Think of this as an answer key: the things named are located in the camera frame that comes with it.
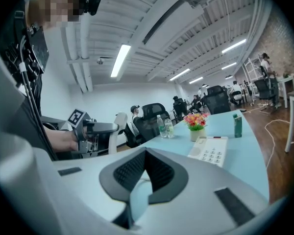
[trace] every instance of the wooden floor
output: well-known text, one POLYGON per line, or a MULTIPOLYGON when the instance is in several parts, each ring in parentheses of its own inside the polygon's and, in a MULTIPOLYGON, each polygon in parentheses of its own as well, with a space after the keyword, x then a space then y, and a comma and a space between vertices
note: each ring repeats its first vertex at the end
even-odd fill
MULTIPOLYGON (((261 103, 261 101, 256 101, 254 106, 250 106, 246 103, 240 106, 240 108, 247 110, 244 116, 257 138, 265 164, 267 165, 272 154, 273 142, 272 137, 265 130, 265 125, 277 119, 290 121, 290 105, 285 109, 281 101, 282 107, 278 108, 275 113, 266 115, 259 112, 261 109, 256 109, 259 108, 257 103, 261 103)), ((290 193, 294 185, 294 144, 291 145, 289 153, 284 151, 289 133, 288 123, 275 121, 269 124, 267 129, 272 134, 275 142, 274 152, 267 168, 270 203, 273 203, 290 193)), ((118 151, 127 149, 129 149, 129 147, 125 145, 118 148, 118 151)))

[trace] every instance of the plastic bottle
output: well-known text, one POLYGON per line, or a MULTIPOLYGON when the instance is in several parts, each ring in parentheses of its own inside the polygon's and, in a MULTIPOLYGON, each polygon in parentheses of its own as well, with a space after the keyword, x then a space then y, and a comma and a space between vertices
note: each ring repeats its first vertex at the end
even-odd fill
POLYGON ((237 114, 233 114, 234 118, 234 136, 236 138, 242 137, 242 116, 238 116, 237 114))
POLYGON ((166 126, 166 130, 167 130, 168 138, 173 138, 174 137, 174 129, 173 129, 172 121, 170 120, 169 117, 166 117, 165 126, 166 126))
POLYGON ((167 136, 167 131, 166 131, 166 127, 165 124, 162 121, 162 118, 160 115, 157 115, 157 124, 158 124, 158 128, 159 128, 159 132, 160 132, 160 136, 162 138, 165 138, 167 136))

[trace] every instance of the light blue desk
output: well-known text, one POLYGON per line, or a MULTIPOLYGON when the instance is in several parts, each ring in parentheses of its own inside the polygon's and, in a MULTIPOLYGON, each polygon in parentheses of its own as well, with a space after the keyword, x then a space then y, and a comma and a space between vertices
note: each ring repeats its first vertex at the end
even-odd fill
MULTIPOLYGON (((175 137, 172 139, 155 137, 142 146, 187 156, 194 142, 190 139, 186 123, 178 123, 174 127, 174 135, 175 137)), ((206 135, 229 138, 223 168, 251 185, 269 200, 269 183, 264 158, 258 141, 244 115, 239 110, 210 115, 207 119, 206 135), (241 138, 234 138, 234 113, 243 118, 243 136, 241 138)))

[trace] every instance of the brick wall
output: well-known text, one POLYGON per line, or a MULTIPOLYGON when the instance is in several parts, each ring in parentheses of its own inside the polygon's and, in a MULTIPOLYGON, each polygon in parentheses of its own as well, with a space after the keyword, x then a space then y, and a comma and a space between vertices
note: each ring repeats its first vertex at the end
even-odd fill
MULTIPOLYGON (((278 76, 285 72, 294 73, 294 32, 277 5, 273 6, 264 32, 249 57, 256 58, 263 52, 270 57, 271 67, 278 76)), ((242 68, 235 74, 235 78, 239 83, 246 80, 242 68)), ((287 91, 292 91, 292 82, 288 82, 286 87, 287 91)))

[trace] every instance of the ceiling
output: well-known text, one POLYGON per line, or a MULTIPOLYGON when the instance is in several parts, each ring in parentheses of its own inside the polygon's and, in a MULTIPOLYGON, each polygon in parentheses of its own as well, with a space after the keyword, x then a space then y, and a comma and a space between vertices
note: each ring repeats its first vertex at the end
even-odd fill
MULTIPOLYGON (((93 84, 96 85, 98 78, 104 78, 105 83, 108 83, 119 81, 122 77, 139 77, 146 82, 154 79, 168 82, 170 78, 189 68, 189 72, 176 80, 179 83, 188 83, 236 62, 242 52, 246 51, 245 45, 223 55, 221 51, 251 36, 255 0, 226 2, 229 18, 225 0, 101 0, 97 14, 91 17, 89 58, 82 61, 89 63, 93 84), (174 14, 184 2, 187 2, 187 8, 193 8, 191 13, 201 7, 201 12, 197 12, 198 16, 191 15, 190 22, 176 20, 166 28, 164 32, 170 31, 176 24, 188 24, 179 29, 166 44, 161 43, 161 37, 157 44, 157 38, 152 39, 152 34, 149 41, 152 40, 153 44, 148 41, 144 44, 143 40, 154 25, 160 25, 160 29, 161 24, 169 22, 173 17, 187 18, 187 15, 174 14), (169 15, 163 18, 169 9, 169 15), (131 51, 118 77, 110 78, 122 44, 130 44, 131 51), (104 58, 102 65, 97 64, 100 57, 104 58)), ((75 28, 77 52, 81 56, 80 23, 76 23, 75 28)), ((237 66, 227 68, 224 77, 232 74, 236 68, 237 66)))

